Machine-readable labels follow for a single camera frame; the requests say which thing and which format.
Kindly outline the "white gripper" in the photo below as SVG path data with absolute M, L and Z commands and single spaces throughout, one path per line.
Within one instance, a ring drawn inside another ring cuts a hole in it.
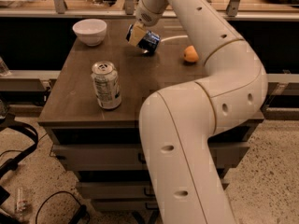
M 132 27 L 129 43 L 134 47 L 138 45 L 138 43 L 146 34 L 144 25 L 148 27 L 154 26 L 162 17 L 162 13 L 154 13 L 148 10 L 142 2 L 139 2 L 135 10 L 135 17 L 136 20 L 141 23 L 136 22 Z

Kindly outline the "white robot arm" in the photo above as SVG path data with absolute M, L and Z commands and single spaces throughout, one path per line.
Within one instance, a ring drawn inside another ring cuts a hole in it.
M 139 0 L 130 38 L 173 8 L 207 75 L 154 92 L 139 113 L 141 144 L 164 224 L 235 224 L 207 140 L 251 118 L 267 94 L 263 64 L 206 0 Z

